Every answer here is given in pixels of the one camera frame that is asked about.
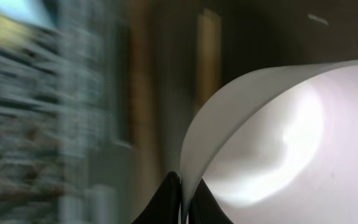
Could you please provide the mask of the light blue bowl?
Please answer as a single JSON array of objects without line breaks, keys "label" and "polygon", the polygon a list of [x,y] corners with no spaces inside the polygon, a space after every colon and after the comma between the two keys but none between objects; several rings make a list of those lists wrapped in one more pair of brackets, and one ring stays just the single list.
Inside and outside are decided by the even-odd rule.
[{"label": "light blue bowl", "polygon": [[54,21],[41,0],[0,0],[0,14],[14,21],[43,29],[56,29]]}]

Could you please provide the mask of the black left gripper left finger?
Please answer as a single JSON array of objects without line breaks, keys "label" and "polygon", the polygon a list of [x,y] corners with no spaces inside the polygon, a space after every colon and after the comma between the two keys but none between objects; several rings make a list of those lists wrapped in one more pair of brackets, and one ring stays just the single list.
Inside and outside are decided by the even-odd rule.
[{"label": "black left gripper left finger", "polygon": [[132,224],[178,224],[180,203],[180,178],[171,171]]}]

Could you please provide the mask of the yellow plate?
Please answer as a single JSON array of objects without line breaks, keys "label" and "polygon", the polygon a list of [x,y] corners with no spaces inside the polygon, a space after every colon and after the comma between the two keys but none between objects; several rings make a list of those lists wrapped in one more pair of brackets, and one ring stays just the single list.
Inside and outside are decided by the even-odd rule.
[{"label": "yellow plate", "polygon": [[23,44],[33,37],[32,29],[0,14],[0,47],[18,50],[20,49],[19,44]]}]

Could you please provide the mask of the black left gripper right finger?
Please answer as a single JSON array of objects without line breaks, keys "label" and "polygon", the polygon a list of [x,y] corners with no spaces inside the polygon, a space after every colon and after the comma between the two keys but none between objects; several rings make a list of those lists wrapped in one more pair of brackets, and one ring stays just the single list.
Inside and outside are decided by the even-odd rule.
[{"label": "black left gripper right finger", "polygon": [[233,224],[221,210],[205,181],[201,179],[188,211],[189,224]]}]

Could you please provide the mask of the pink-white bowl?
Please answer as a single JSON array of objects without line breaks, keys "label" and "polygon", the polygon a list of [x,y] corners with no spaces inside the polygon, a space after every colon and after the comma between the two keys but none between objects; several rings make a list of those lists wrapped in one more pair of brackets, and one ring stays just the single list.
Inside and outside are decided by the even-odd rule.
[{"label": "pink-white bowl", "polygon": [[193,118],[180,174],[183,223],[201,179],[233,223],[358,223],[358,60],[229,82]]}]

